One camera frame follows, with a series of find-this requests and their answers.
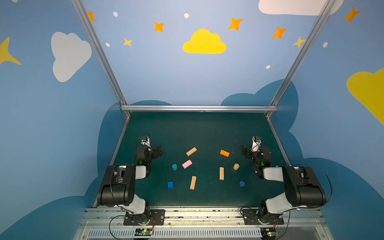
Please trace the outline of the natural wood block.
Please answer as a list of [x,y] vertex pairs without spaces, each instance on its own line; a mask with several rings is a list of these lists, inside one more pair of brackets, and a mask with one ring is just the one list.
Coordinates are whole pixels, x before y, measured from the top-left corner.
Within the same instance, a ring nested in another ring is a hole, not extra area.
[[196,182],[197,182],[197,177],[196,176],[192,176],[191,184],[190,184],[190,190],[194,190],[195,189]]
[[197,151],[197,148],[196,148],[196,147],[193,147],[191,150],[189,150],[188,152],[186,152],[186,155],[189,157],[189,156],[191,156],[192,154],[194,154],[196,151]]
[[223,181],[225,179],[225,169],[220,167],[219,180]]

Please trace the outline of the pink wood block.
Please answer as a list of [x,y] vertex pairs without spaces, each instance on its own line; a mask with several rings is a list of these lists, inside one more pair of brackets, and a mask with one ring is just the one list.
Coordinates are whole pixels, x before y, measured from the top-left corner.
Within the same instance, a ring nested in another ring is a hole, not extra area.
[[190,167],[192,164],[193,164],[193,162],[192,162],[191,160],[187,160],[186,162],[184,162],[184,163],[182,164],[182,167],[183,167],[184,169],[186,169],[186,168]]

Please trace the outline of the natural wood block front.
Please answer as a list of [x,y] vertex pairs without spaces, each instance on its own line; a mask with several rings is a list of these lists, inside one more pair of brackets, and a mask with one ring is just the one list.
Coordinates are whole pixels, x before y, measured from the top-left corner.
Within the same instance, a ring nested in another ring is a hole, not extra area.
[[197,177],[196,176],[192,176],[191,184],[190,184],[190,190],[194,190],[195,189],[196,182],[197,182]]

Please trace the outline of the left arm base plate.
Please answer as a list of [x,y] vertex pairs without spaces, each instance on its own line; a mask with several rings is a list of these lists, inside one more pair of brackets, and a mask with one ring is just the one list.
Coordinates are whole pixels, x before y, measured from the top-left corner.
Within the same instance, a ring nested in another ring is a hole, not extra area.
[[126,212],[124,226],[162,226],[165,220],[165,210],[145,210],[142,214],[133,215]]

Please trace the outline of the orange wood block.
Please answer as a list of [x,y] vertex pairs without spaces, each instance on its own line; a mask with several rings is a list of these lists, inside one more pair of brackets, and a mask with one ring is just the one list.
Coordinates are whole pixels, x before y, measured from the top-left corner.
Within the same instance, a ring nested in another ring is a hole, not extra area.
[[225,151],[225,150],[221,150],[220,151],[220,155],[222,155],[222,156],[224,156],[224,157],[229,157],[229,155],[230,155],[230,153],[229,152],[227,152],[227,151]]

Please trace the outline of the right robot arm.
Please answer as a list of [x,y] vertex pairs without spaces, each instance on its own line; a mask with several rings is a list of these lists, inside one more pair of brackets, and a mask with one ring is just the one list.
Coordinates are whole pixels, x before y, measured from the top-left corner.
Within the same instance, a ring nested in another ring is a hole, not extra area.
[[296,208],[318,208],[328,202],[326,192],[312,167],[271,167],[271,155],[266,146],[254,146],[250,149],[242,146],[242,156],[252,160],[260,179],[284,184],[283,193],[261,201],[257,211],[261,224],[277,221],[285,212]]

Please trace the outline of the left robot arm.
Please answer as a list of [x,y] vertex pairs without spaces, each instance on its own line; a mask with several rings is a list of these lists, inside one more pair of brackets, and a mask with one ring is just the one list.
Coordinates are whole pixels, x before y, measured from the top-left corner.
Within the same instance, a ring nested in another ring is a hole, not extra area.
[[125,225],[147,225],[151,221],[150,207],[146,200],[136,195],[136,181],[148,178],[152,160],[162,155],[160,145],[154,149],[139,145],[134,164],[108,166],[98,191],[98,204],[125,211]]

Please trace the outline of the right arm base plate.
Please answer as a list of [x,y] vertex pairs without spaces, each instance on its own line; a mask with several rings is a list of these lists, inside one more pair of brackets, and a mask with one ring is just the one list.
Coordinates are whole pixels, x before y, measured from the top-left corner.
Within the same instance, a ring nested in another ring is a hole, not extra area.
[[243,217],[245,225],[284,225],[285,221],[282,216],[272,217],[266,222],[262,222],[258,218],[257,209],[241,208],[240,214]]

